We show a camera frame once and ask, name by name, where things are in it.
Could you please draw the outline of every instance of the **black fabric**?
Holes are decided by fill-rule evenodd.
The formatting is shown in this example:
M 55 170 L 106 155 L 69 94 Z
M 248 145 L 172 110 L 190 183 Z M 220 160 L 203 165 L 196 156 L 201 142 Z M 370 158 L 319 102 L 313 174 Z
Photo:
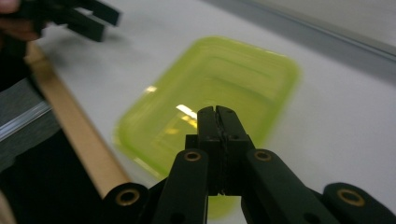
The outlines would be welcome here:
M 0 51 L 0 91 L 4 91 L 31 74 L 23 58 Z
M 95 223 L 102 200 L 64 133 L 17 157 L 0 174 L 19 224 Z

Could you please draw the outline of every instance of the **table surface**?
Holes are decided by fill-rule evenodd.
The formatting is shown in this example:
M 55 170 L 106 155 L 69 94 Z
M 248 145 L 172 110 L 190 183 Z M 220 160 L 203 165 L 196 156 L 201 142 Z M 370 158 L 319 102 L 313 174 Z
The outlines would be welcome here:
M 128 175 L 157 182 L 112 143 L 120 117 L 195 40 L 223 35 L 284 54 L 302 70 L 264 146 L 311 189 L 359 186 L 396 213 L 396 63 L 237 0 L 108 0 L 120 27 L 94 43 L 49 27 L 38 44 Z M 239 208 L 209 223 L 243 223 Z

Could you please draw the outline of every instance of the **wooden strip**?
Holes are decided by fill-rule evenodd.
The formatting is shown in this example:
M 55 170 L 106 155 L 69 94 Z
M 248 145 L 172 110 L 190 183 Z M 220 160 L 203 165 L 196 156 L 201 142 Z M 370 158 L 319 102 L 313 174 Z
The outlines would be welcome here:
M 39 46 L 30 45 L 26 62 L 102 198 L 116 186 L 131 182 Z

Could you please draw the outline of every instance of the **human hand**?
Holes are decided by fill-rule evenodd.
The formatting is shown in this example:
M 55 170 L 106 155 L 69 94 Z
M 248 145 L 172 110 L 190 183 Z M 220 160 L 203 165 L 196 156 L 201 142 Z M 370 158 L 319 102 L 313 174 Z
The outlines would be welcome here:
M 38 39 L 31 21 L 25 19 L 10 19 L 1 17 L 1 14 L 10 14 L 18 11 L 20 0 L 0 0 L 0 48 L 4 45 L 4 35 L 9 35 L 22 41 Z

